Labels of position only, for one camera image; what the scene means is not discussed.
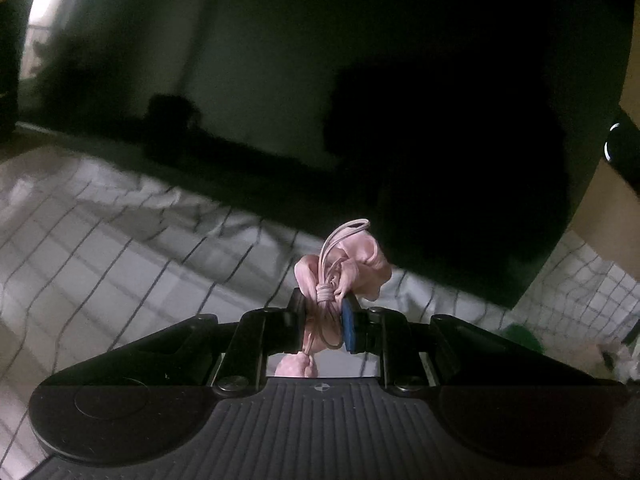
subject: screw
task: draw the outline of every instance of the screw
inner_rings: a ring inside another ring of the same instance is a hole
[[[404,393],[419,392],[424,388],[424,381],[416,376],[401,376],[394,381],[395,387]]]
[[[223,377],[218,381],[218,387],[224,392],[241,392],[249,385],[249,381],[242,375]]]

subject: white checkered fabric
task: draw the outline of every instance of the white checkered fabric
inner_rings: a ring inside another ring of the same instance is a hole
[[[321,245],[53,147],[0,165],[0,478],[20,479],[44,458],[26,406],[48,375],[200,312],[232,322],[284,307],[293,264]],[[640,285],[569,232],[511,312],[402,269],[376,304],[410,321],[443,313],[494,332],[525,324],[562,351],[624,337],[640,315],[638,298]],[[321,352],[318,364],[324,376],[376,373],[374,359],[344,351]]]

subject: pink fabric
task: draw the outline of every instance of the pink fabric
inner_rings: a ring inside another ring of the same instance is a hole
[[[345,227],[335,238],[348,234],[356,229]],[[331,316],[322,317],[320,309],[330,308],[339,313],[342,298],[350,290],[358,296],[374,301],[380,295],[380,287],[391,278],[391,265],[380,250],[378,242],[366,231],[355,232],[340,241],[327,254],[326,267],[329,268],[336,261],[336,273],[330,276],[330,283],[334,290],[334,300],[321,302],[318,305],[316,287],[319,283],[319,257],[307,254],[296,263],[294,272],[300,291],[306,297],[306,325],[303,349],[297,354],[287,354],[276,368],[279,377],[317,377],[318,368],[313,355],[324,350],[327,346],[317,336],[322,330],[324,338],[331,344],[341,341],[341,325]]]

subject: dark reflective panel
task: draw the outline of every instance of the dark reflective panel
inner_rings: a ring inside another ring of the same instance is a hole
[[[20,116],[322,237],[366,216],[393,263],[513,306],[602,156],[632,18],[633,0],[34,0]]]

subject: beige elastic cord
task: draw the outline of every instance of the beige elastic cord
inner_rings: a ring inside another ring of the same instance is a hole
[[[352,220],[346,222],[338,227],[328,238],[324,241],[322,249],[320,249],[319,264],[318,264],[318,285],[316,286],[316,294],[318,295],[318,306],[314,313],[314,318],[318,321],[314,324],[313,330],[309,336],[308,342],[305,345],[303,351],[308,355],[313,342],[316,339],[316,335],[322,340],[322,342],[333,350],[337,350],[342,346],[342,327],[340,323],[340,310],[335,304],[335,289],[340,281],[340,264],[346,260],[345,257],[338,258],[327,269],[327,257],[329,252],[341,241],[353,236],[356,233],[364,231],[370,225],[369,220],[361,218],[359,220]],[[350,228],[347,233],[341,233],[344,229]],[[334,324],[335,333],[340,334],[338,343],[329,343],[322,332],[326,315],[329,313],[331,316],[331,323]]]

